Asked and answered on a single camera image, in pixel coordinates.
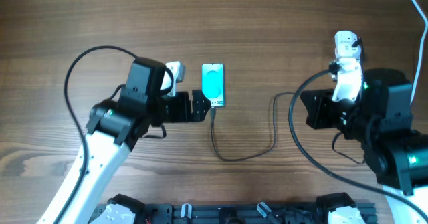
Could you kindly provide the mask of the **smartphone with teal screen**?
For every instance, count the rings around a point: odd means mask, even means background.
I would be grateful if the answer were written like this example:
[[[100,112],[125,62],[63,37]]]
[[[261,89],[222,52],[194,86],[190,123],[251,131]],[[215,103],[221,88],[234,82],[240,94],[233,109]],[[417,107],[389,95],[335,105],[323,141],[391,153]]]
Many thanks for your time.
[[[225,105],[224,65],[207,63],[201,66],[202,92],[214,107]]]

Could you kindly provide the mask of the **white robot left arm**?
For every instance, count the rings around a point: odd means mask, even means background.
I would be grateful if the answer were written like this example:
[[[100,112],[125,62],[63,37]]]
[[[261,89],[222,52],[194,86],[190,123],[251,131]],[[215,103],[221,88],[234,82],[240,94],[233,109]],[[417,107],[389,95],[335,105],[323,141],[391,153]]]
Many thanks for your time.
[[[210,101],[201,90],[168,93],[164,63],[137,57],[119,99],[93,106],[84,143],[40,223],[87,223],[114,173],[148,129],[164,123],[202,122]]]

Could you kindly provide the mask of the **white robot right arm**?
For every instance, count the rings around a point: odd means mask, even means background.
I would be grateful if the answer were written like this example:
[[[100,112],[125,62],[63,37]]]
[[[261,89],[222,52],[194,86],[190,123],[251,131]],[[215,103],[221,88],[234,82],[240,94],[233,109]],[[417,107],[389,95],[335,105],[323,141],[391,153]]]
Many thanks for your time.
[[[403,203],[395,221],[427,222],[427,135],[412,128],[412,85],[400,70],[375,68],[363,74],[362,95],[356,100],[332,100],[333,91],[307,90],[323,70],[308,78],[296,91],[304,103],[311,128],[335,128],[347,140],[357,140],[364,162],[375,173],[378,184],[396,193],[342,177],[316,162],[300,147],[303,155],[327,175]]]

